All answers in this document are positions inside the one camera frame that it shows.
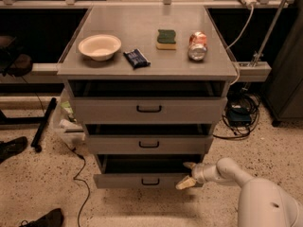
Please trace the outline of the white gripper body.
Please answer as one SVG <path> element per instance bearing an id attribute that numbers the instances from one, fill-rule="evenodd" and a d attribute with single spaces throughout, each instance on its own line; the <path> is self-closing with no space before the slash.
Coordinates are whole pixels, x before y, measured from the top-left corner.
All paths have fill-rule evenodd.
<path id="1" fill-rule="evenodd" d="M 197 183 L 207 183 L 210 181 L 212 165 L 196 164 L 191 169 L 191 176 Z"/>

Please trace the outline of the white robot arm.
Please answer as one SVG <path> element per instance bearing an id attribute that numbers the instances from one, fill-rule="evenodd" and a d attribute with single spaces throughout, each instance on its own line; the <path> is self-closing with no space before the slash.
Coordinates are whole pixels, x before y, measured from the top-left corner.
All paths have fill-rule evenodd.
<path id="1" fill-rule="evenodd" d="M 197 183 L 236 184 L 241 188 L 238 201 L 238 227 L 303 227 L 303 205 L 267 179 L 253 177 L 231 158 L 216 164 L 185 162 L 191 170 L 176 188 L 181 190 Z"/>

